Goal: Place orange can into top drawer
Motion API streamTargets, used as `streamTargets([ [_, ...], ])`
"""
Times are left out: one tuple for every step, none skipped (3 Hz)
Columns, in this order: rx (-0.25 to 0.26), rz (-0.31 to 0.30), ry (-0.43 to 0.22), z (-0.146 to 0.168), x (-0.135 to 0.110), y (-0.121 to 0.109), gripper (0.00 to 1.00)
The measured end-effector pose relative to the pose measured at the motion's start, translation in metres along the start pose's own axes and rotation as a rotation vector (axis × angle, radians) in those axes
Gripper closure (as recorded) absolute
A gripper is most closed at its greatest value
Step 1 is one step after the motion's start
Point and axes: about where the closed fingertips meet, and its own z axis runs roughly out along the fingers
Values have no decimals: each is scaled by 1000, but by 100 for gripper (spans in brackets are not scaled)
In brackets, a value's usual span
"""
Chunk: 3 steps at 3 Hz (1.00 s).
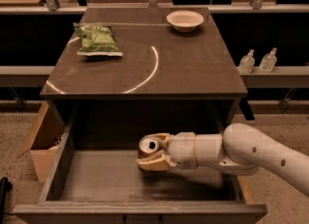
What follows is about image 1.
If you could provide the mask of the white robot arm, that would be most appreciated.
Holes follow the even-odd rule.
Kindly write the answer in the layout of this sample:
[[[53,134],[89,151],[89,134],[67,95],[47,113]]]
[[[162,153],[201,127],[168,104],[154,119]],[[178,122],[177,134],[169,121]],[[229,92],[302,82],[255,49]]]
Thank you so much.
[[[145,171],[211,167],[237,176],[252,175],[265,168],[309,195],[309,156],[240,123],[227,126],[221,134],[147,135],[139,142],[137,164]]]

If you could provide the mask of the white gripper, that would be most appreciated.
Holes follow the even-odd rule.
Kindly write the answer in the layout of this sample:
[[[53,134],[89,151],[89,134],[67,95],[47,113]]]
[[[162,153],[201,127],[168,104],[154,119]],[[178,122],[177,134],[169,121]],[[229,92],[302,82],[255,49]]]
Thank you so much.
[[[166,171],[175,166],[182,170],[196,169],[197,162],[194,153],[195,136],[194,132],[181,132],[174,136],[169,133],[147,135],[147,138],[157,141],[161,149],[168,149],[170,156],[162,154],[159,157],[138,159],[137,164],[139,168],[146,171]]]

